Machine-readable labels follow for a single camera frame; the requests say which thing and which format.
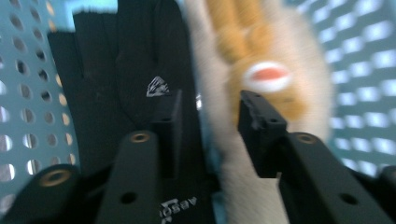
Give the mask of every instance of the orange patch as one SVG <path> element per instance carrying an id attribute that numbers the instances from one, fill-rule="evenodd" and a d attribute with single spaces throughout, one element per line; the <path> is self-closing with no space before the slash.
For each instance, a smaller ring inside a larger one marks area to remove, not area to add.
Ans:
<path id="1" fill-rule="evenodd" d="M 273 80 L 280 77 L 285 77 L 286 73 L 286 71 L 279 68 L 265 68 L 256 72 L 252 79 L 257 81 Z"/>

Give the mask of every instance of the perforated metal panel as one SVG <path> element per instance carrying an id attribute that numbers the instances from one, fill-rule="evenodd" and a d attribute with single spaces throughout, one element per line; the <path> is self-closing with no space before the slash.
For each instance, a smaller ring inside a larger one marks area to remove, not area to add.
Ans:
<path id="1" fill-rule="evenodd" d="M 62 22 L 49 1 L 0 1 L 0 218 L 32 175 L 53 164 L 78 164 L 47 40 Z"/>
<path id="2" fill-rule="evenodd" d="M 396 164 L 396 3 L 287 0 L 311 21 L 338 94 L 329 146 L 344 165 L 377 175 Z"/>

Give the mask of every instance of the stuffed animal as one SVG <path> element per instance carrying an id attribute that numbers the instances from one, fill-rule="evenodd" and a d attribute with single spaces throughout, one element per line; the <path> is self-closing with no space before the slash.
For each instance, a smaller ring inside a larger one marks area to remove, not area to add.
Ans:
<path id="1" fill-rule="evenodd" d="M 241 90 L 261 94 L 285 119 L 299 119 L 307 111 L 307 103 L 286 60 L 269 53 L 273 31 L 259 0 L 206 0 L 206 4 L 217 33 L 218 52 L 232 65 L 228 90 L 233 122 L 239 118 Z"/>

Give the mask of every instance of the glove logo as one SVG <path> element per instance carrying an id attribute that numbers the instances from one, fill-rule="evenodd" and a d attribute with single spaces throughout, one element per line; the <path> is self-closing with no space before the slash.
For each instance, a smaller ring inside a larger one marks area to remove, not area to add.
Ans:
<path id="1" fill-rule="evenodd" d="M 197 204 L 197 200 L 197 198 L 192 197 L 181 202 L 178 199 L 173 199 L 165 203 L 161 203 L 162 210 L 160 211 L 160 217 L 163 219 L 161 224 L 171 223 L 172 215 L 194 207 Z"/>
<path id="2" fill-rule="evenodd" d="M 162 96 L 168 92 L 168 84 L 161 77 L 155 77 L 148 85 L 147 97 Z"/>

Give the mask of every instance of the brass insert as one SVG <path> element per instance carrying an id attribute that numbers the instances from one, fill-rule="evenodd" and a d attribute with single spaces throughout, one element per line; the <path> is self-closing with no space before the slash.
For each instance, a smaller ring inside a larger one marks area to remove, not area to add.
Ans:
<path id="1" fill-rule="evenodd" d="M 133 143 L 143 143 L 149 140 L 149 135 L 146 133 L 137 133 L 132 136 L 131 141 Z"/>
<path id="2" fill-rule="evenodd" d="M 306 144 L 314 144 L 317 142 L 317 139 L 314 138 L 313 136 L 309 135 L 309 134 L 305 134 L 305 133 L 300 133 L 297 135 L 297 139 L 302 142 L 302 143 L 306 143 Z"/>
<path id="3" fill-rule="evenodd" d="M 70 171 L 67 170 L 55 170 L 43 175 L 40 179 L 40 186 L 42 187 L 54 187 L 62 184 L 68 180 L 71 176 Z"/>

